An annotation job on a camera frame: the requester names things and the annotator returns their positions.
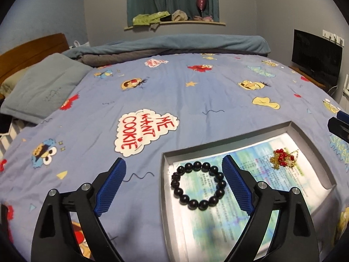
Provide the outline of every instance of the wooden headboard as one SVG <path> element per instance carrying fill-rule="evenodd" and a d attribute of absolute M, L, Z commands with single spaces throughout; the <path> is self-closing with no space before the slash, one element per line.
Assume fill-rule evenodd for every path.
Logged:
<path fill-rule="evenodd" d="M 38 38 L 0 55 L 0 84 L 17 71 L 34 65 L 53 53 L 69 49 L 63 33 Z"/>

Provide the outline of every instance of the gray wall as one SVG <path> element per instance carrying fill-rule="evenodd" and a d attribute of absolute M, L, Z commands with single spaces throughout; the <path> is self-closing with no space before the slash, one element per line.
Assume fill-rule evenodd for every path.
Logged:
<path fill-rule="evenodd" d="M 83 0 L 16 0 L 0 25 L 0 54 L 60 32 L 69 45 L 88 41 Z"/>
<path fill-rule="evenodd" d="M 256 0 L 257 34 L 272 50 L 270 58 L 291 65 L 294 29 L 322 36 L 322 30 L 345 39 L 338 90 L 340 101 L 346 74 L 349 74 L 349 25 L 333 0 Z"/>
<path fill-rule="evenodd" d="M 219 0 L 219 16 L 226 26 L 207 24 L 161 25 L 124 31 L 127 26 L 126 0 L 84 0 L 88 38 L 93 46 L 116 40 L 135 40 L 174 33 L 256 34 L 255 0 Z"/>

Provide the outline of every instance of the tv stand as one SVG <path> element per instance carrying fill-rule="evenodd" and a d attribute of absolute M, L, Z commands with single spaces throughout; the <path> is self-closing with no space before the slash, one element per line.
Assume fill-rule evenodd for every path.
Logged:
<path fill-rule="evenodd" d="M 324 84 L 321 84 L 317 81 L 315 81 L 312 77 L 308 76 L 306 73 L 304 73 L 301 69 L 294 67 L 294 66 L 290 66 L 290 68 L 293 71 L 296 71 L 297 73 L 301 74 L 302 76 L 304 76 L 305 78 L 307 78 L 310 82 L 312 82 L 314 85 L 316 85 L 317 87 L 321 88 L 322 90 L 326 91 L 326 86 Z"/>

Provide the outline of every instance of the green towel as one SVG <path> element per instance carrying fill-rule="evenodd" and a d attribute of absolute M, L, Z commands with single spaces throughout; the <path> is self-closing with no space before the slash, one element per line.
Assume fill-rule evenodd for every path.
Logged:
<path fill-rule="evenodd" d="M 160 22 L 161 18 L 169 16 L 169 12 L 158 12 L 154 14 L 137 15 L 133 18 L 133 25 L 150 25 Z"/>

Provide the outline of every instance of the red and gold brooch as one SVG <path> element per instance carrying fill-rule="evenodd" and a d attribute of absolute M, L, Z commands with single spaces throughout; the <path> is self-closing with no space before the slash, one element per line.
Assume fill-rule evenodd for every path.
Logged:
<path fill-rule="evenodd" d="M 293 168 L 298 159 L 298 150 L 292 153 L 287 153 L 283 149 L 273 151 L 274 156 L 270 158 L 274 169 L 279 169 L 280 166 Z"/>

